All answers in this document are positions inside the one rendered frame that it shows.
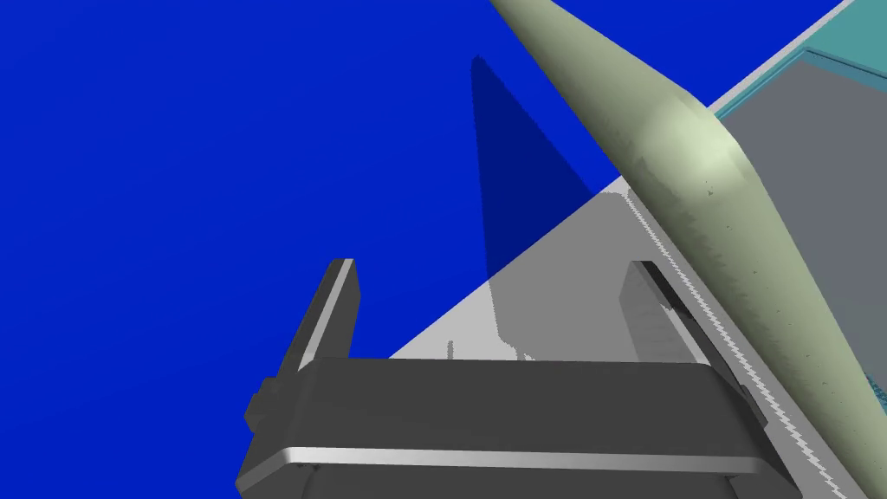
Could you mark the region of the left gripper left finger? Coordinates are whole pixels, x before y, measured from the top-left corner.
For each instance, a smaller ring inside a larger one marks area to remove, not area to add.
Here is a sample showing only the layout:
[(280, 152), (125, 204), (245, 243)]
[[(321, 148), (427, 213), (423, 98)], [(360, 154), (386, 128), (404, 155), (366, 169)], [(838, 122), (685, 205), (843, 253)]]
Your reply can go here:
[(293, 378), (311, 360), (348, 357), (359, 303), (355, 260), (333, 260), (312, 297), (276, 377)]

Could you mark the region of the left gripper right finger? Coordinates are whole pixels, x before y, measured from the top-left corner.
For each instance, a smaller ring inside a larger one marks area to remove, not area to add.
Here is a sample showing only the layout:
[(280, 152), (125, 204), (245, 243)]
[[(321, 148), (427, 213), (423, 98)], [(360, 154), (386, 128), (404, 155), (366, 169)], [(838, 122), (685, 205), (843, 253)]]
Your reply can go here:
[(653, 261), (629, 263), (619, 304), (640, 361), (710, 363), (708, 336)]

